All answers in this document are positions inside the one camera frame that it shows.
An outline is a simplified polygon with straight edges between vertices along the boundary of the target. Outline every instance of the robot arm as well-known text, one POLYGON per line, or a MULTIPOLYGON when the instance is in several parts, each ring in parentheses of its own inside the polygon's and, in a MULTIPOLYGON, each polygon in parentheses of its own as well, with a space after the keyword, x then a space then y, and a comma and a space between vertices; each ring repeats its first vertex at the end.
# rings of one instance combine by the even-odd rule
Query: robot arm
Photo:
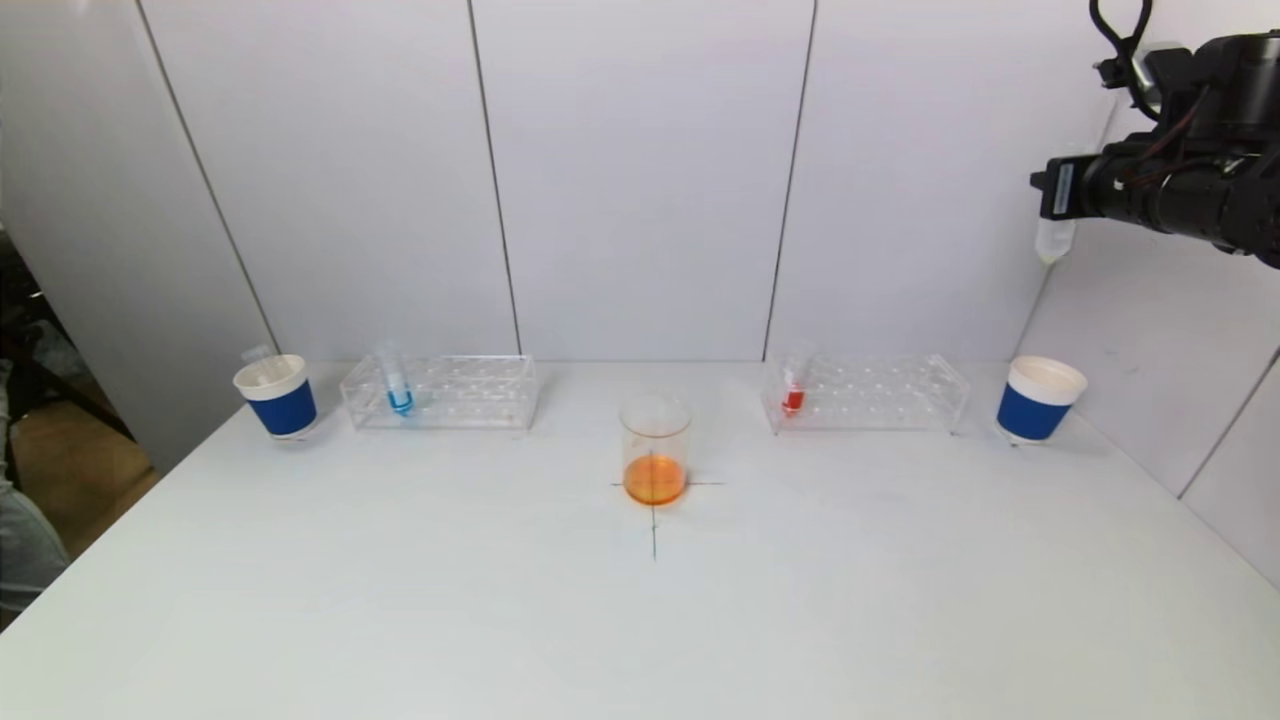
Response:
MULTIPOLYGON (((1130 83, 1144 106, 1117 78, 1125 60, 1101 63, 1103 82, 1130 83)), ((1032 174, 1041 217, 1111 218, 1280 268, 1280 29, 1152 51, 1140 69, 1160 97, 1156 127, 1050 160, 1032 174)))

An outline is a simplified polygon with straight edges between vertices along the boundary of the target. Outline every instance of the white wall panel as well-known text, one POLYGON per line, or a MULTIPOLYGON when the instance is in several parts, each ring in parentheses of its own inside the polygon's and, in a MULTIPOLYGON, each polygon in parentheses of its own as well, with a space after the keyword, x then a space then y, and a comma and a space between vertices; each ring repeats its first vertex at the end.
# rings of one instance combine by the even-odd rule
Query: white wall panel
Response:
POLYGON ((0 3, 4 223, 168 471, 269 341, 132 3, 0 3))
POLYGON ((812 0, 475 0, 525 350, 764 347, 812 0))
POLYGON ((771 343, 1006 359, 1044 269, 1028 176, 1092 143, 1083 0, 818 5, 771 343))
POLYGON ((466 0, 145 9, 284 350, 516 351, 466 0))
MULTIPOLYGON (((1276 26, 1271 4, 1164 0, 1147 40, 1194 50, 1276 26)), ((1152 124, 1137 110, 1124 120, 1111 140, 1152 124)), ((1280 272, 1257 260, 1089 220, 1053 270, 1020 350, 1083 370, 1091 386, 1076 409, 1180 493, 1280 346, 1276 309, 1280 272)))
POLYGON ((1280 588, 1280 366, 1272 368, 1184 500, 1280 588))

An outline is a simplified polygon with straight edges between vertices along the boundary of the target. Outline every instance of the gray pants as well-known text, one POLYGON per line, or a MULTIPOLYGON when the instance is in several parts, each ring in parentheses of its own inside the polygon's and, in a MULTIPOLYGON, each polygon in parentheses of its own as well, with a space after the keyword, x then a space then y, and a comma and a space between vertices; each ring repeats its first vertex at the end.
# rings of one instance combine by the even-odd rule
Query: gray pants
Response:
MULTIPOLYGON (((0 361, 0 441, 9 442, 10 364, 0 361)), ((70 557, 45 515, 4 479, 0 460, 0 607, 22 612, 67 569, 70 557)))

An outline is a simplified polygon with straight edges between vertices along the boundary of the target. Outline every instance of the blue and white cup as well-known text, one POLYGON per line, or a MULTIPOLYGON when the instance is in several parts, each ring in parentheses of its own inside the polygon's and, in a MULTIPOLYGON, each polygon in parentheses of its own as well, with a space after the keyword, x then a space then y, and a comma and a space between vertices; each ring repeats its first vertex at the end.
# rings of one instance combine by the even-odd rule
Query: blue and white cup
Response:
POLYGON ((297 355, 273 355, 251 363, 232 382, 276 439, 292 439, 316 421, 307 363, 297 355))
POLYGON ((1014 357, 996 421, 1014 442, 1048 439, 1089 382, 1066 363, 1037 355, 1014 357))

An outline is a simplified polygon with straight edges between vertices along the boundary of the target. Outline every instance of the glass beaker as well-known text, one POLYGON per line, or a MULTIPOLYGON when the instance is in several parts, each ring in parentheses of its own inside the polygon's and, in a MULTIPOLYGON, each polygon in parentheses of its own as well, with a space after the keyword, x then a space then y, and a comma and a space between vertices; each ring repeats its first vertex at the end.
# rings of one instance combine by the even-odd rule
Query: glass beaker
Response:
POLYGON ((646 392, 622 405, 622 487, 644 505, 667 505, 689 483, 689 425, 694 416, 675 395, 646 392))

